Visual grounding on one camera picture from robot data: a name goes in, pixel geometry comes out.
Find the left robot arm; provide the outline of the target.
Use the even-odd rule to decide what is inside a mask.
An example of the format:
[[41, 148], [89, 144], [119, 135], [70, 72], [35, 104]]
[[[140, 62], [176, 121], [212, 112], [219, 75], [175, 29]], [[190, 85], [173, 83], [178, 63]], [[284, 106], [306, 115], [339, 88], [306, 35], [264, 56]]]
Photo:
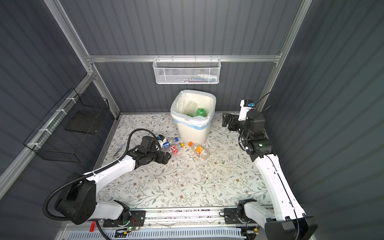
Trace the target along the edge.
[[159, 138], [148, 135], [132, 149], [126, 148], [117, 160], [85, 174], [72, 174], [43, 203], [43, 214], [54, 221], [71, 221], [76, 225], [87, 221], [111, 220], [118, 226], [133, 223], [130, 208], [117, 200], [98, 201], [98, 192], [120, 176], [151, 162], [167, 164], [169, 152], [162, 151]]

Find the orange label clear bottle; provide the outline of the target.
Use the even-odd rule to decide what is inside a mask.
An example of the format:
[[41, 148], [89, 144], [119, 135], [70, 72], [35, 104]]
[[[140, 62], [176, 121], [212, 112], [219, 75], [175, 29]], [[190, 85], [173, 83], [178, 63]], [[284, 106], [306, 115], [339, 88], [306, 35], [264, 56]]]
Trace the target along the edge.
[[209, 152], [206, 148], [198, 143], [189, 142], [188, 146], [198, 157], [206, 160], [209, 157]]

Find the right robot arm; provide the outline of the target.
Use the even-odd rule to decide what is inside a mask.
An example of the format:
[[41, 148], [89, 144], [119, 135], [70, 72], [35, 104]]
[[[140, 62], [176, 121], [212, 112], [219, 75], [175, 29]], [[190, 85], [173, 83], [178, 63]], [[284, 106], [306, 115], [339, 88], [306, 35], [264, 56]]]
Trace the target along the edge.
[[309, 240], [318, 224], [305, 213], [285, 178], [279, 157], [266, 136], [263, 113], [248, 110], [240, 115], [223, 113], [222, 117], [222, 126], [239, 134], [239, 145], [261, 173], [274, 208], [270, 211], [254, 199], [240, 200], [234, 216], [224, 210], [227, 220], [256, 223], [269, 240]]

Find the red label clear bottle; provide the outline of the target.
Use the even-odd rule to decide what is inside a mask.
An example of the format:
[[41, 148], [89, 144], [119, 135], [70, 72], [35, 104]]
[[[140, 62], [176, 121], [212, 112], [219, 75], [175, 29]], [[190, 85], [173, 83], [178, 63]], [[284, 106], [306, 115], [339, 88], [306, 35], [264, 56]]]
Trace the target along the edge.
[[185, 146], [184, 143], [170, 144], [170, 153], [172, 155], [176, 155], [183, 150], [184, 146]]

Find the clear bottle white cap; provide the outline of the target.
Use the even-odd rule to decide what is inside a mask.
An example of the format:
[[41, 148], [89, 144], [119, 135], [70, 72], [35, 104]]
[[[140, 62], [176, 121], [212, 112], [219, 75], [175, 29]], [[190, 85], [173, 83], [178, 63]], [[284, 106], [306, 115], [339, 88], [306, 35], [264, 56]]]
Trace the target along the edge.
[[184, 109], [184, 114], [195, 114], [199, 105], [194, 101], [189, 101]]

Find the blue label clear bottle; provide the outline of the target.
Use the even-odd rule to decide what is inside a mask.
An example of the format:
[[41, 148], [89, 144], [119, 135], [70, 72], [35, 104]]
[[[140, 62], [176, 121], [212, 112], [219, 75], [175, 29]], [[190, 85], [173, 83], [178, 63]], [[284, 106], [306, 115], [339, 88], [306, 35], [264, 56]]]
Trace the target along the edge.
[[178, 146], [180, 143], [180, 138], [175, 137], [175, 138], [163, 138], [161, 140], [162, 148], [164, 150], [169, 150], [171, 146]]

